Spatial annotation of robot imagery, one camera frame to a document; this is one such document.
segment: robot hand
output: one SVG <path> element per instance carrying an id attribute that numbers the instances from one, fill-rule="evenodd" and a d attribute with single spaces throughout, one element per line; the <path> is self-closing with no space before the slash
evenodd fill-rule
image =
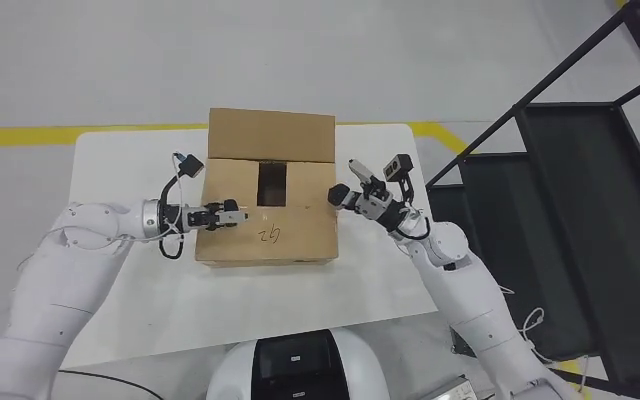
<path id="1" fill-rule="evenodd" d="M 400 183 L 401 201 L 394 200 L 385 182 L 357 160 L 350 160 L 349 168 L 359 178 L 362 193 L 338 184 L 329 190 L 329 202 L 376 221 L 407 249 L 438 310 L 473 349 L 494 383 L 496 400 L 581 398 L 531 352 L 500 287 L 469 250 L 464 232 L 453 223 L 434 222 L 413 207 L 409 178 L 413 164 L 408 155 L 397 155 L 383 170 L 388 182 Z"/>

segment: white cable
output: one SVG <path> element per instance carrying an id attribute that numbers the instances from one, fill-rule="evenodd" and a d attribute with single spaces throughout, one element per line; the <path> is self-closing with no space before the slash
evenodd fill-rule
<path id="1" fill-rule="evenodd" d="M 396 243 L 396 247 L 398 248 L 398 250 L 400 250 L 400 252 L 402 254 L 404 254 L 405 256 L 409 257 L 409 253 L 404 251 L 404 250 L 402 250 L 402 248 L 400 247 L 400 245 L 398 245 L 398 243 Z"/>
<path id="2" fill-rule="evenodd" d="M 509 289 L 506 286 L 498 285 L 498 287 L 500 288 L 500 291 L 502 291 L 502 293 L 504 293 L 504 294 L 516 294 L 516 292 L 514 292 L 513 290 Z"/>
<path id="3" fill-rule="evenodd" d="M 587 371 L 589 370 L 589 356 L 584 356 L 584 370 L 582 370 L 582 380 L 580 381 L 580 389 L 578 389 L 578 393 L 582 393 L 584 389 L 584 383 L 587 381 Z"/>
<path id="4" fill-rule="evenodd" d="M 536 312 L 540 312 L 540 316 L 536 319 L 536 321 L 533 324 L 531 324 L 531 326 L 529 326 L 529 321 L 536 314 Z M 527 337 L 528 331 L 542 324 L 543 322 L 544 322 L 544 309 L 542 307 L 536 307 L 533 309 L 533 311 L 529 313 L 527 318 L 524 320 L 524 325 L 522 325 L 522 329 L 519 329 L 519 332 L 522 333 L 522 337 L 524 337 L 524 340 L 527 343 L 529 343 L 529 345 L 531 346 L 531 351 L 533 352 L 533 354 L 537 355 L 543 361 L 546 361 L 548 363 L 554 363 L 555 361 L 540 354 L 538 350 L 536 350 L 536 346 L 533 343 L 533 341 Z"/>

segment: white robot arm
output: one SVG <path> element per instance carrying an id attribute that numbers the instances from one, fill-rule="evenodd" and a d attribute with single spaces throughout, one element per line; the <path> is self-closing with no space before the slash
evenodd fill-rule
<path id="1" fill-rule="evenodd" d="M 200 169 L 191 155 L 181 161 L 159 200 L 132 207 L 71 204 L 59 216 L 15 289 L 10 323 L 0 337 L 0 399 L 50 397 L 69 346 L 104 302 L 134 242 L 247 219 L 234 200 L 203 207 L 167 204 L 180 176 L 193 177 Z M 179 257 L 160 245 L 167 257 Z"/>
<path id="2" fill-rule="evenodd" d="M 413 165 L 408 155 L 396 156 L 384 169 L 386 180 L 402 188 L 400 202 L 357 160 L 349 167 L 363 192 L 339 184 L 329 190 L 329 202 L 378 222 L 407 249 L 434 303 L 495 385 L 497 400 L 582 398 L 533 354 L 513 323 L 500 287 L 469 250 L 462 230 L 450 222 L 433 222 L 411 206 L 408 172 Z"/>

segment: black cable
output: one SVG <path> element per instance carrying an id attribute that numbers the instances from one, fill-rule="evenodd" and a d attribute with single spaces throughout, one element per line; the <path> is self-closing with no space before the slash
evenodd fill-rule
<path id="1" fill-rule="evenodd" d="M 137 383 L 129 382 L 129 381 L 124 380 L 124 379 L 114 378 L 113 376 L 92 374 L 91 372 L 69 371 L 67 369 L 61 369 L 61 370 L 58 370 L 58 372 L 61 372 L 63 374 L 90 376 L 90 377 L 93 377 L 93 378 L 101 378 L 101 379 L 106 379 L 106 380 L 109 380 L 109 381 L 124 383 L 125 385 L 133 386 L 135 388 L 144 390 L 145 392 L 149 393 L 150 395 L 152 395 L 156 399 L 164 400 L 162 397 L 160 397 L 160 395 L 158 393 L 154 392 L 151 389 L 147 389 L 146 387 L 144 387 L 142 385 L 138 385 Z"/>
<path id="2" fill-rule="evenodd" d="M 184 248 L 184 234 L 180 234 L 180 245 L 178 246 L 178 252 L 176 254 L 167 253 L 164 249 L 164 238 L 160 238 L 158 241 L 158 247 L 160 248 L 160 253 L 162 253 L 163 256 L 170 260 L 177 260 L 182 255 L 182 249 Z"/>
<path id="3" fill-rule="evenodd" d="M 162 189 L 162 193 L 160 194 L 160 200 L 158 200 L 158 224 L 160 224 L 160 226 L 162 226 L 165 220 L 164 210 L 165 210 L 165 207 L 167 206 L 167 197 L 169 197 L 169 191 L 171 190 L 173 185 L 175 185 L 178 182 L 178 179 L 180 179 L 184 175 L 186 175 L 186 173 L 183 170 L 180 170 L 178 172 L 178 176 L 174 175 L 173 177 L 171 177 L 169 182 L 167 182 L 167 184 Z M 181 217 L 180 213 L 176 218 L 176 223 L 178 222 L 178 218 Z M 183 234 L 184 232 L 177 232 L 177 233 L 180 233 L 180 246 L 178 247 L 178 252 L 176 254 L 167 253 L 167 251 L 164 249 L 163 237 L 160 238 L 160 240 L 158 241 L 158 248 L 160 249 L 160 253 L 170 260 L 177 260 L 178 258 L 180 258 L 180 256 L 182 255 L 182 249 L 184 248 L 184 234 Z"/>
<path id="4" fill-rule="evenodd" d="M 429 219 L 427 217 L 425 217 L 424 220 L 427 222 L 427 232 L 424 235 L 420 235 L 420 236 L 407 235 L 406 233 L 402 232 L 400 230 L 400 228 L 396 228 L 396 232 L 398 232 L 398 234 L 400 236 L 402 236 L 403 238 L 405 238 L 405 239 L 424 240 L 424 239 L 428 238 L 429 234 L 431 233 L 431 224 L 429 224 Z"/>

